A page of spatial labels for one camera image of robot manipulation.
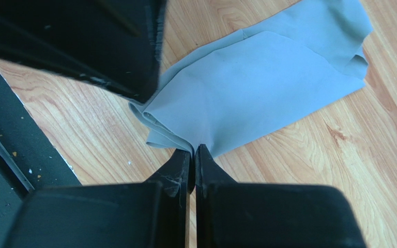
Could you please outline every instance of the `towel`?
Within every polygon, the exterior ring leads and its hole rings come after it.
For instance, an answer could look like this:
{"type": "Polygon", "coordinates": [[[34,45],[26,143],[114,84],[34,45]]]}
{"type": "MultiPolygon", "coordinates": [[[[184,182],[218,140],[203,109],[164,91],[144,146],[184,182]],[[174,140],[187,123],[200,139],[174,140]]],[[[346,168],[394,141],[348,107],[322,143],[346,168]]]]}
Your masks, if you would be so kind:
{"type": "Polygon", "coordinates": [[[302,0],[196,49],[129,106],[147,144],[217,157],[361,89],[371,31],[358,0],[302,0]]]}

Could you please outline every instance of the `crumpled cloth corner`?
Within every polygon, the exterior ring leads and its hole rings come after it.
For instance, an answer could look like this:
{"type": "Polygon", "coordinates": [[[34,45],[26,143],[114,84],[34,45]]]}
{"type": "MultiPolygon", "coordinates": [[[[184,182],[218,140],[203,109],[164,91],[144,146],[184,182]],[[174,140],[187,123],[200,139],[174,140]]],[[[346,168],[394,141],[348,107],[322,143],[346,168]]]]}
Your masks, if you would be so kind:
{"type": "Polygon", "coordinates": [[[196,49],[129,106],[147,144],[217,157],[361,89],[372,30],[358,0],[302,0],[196,49]]]}

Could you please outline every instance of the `wood grain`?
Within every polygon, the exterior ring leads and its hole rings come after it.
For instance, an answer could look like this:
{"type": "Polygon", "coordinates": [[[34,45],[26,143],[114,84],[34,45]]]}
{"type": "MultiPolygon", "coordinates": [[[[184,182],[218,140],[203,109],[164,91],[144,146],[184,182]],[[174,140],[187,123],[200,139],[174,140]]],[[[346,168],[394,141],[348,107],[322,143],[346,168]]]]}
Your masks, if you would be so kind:
{"type": "MultiPolygon", "coordinates": [[[[163,69],[295,2],[170,1],[163,69]]],[[[397,247],[397,1],[362,3],[375,29],[364,46],[367,87],[216,160],[238,181],[338,187],[369,247],[397,247]]],[[[173,152],[145,145],[148,130],[124,99],[2,60],[0,73],[83,184],[142,181],[173,152]]],[[[195,218],[190,230],[195,247],[195,218]]]]}

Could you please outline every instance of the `cloth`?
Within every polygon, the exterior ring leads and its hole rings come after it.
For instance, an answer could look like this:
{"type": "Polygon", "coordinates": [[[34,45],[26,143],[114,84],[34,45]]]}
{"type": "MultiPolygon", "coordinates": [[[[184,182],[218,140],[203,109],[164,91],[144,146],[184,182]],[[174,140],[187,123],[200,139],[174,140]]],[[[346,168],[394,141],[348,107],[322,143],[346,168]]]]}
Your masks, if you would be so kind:
{"type": "Polygon", "coordinates": [[[216,157],[361,89],[371,31],[358,0],[303,0],[196,49],[130,108],[149,145],[216,157]]]}

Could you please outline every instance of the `folded cloth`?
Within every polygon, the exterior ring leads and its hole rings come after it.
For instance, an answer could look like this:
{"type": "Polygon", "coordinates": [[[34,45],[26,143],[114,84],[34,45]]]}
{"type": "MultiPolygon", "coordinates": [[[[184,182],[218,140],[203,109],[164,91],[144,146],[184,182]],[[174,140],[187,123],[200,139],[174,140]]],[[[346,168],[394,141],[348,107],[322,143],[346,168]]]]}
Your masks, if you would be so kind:
{"type": "Polygon", "coordinates": [[[149,145],[216,157],[362,88],[371,31],[358,0],[303,0],[196,49],[130,108],[149,145]]]}

